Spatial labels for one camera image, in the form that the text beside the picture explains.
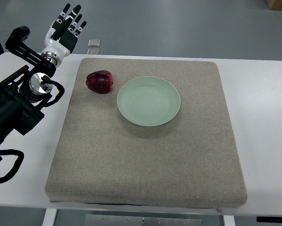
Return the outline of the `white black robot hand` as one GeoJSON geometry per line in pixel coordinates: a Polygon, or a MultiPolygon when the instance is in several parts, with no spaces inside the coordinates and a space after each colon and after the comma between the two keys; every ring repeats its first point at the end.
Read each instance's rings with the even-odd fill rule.
{"type": "Polygon", "coordinates": [[[44,39],[45,48],[41,52],[42,55],[61,60],[73,52],[78,37],[87,22],[80,22],[82,19],[81,5],[77,5],[73,9],[70,9],[70,7],[69,3],[66,4],[57,19],[52,23],[44,39]]]}

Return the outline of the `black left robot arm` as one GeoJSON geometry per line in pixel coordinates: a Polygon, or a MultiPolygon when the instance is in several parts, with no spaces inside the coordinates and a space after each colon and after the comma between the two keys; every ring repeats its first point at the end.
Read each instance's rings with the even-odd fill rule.
{"type": "Polygon", "coordinates": [[[24,65],[0,82],[0,145],[13,130],[22,135],[31,131],[44,118],[41,109],[58,102],[65,92],[62,85],[51,80],[57,63],[24,44],[29,34],[27,26],[20,26],[5,44],[33,68],[24,65]]]}

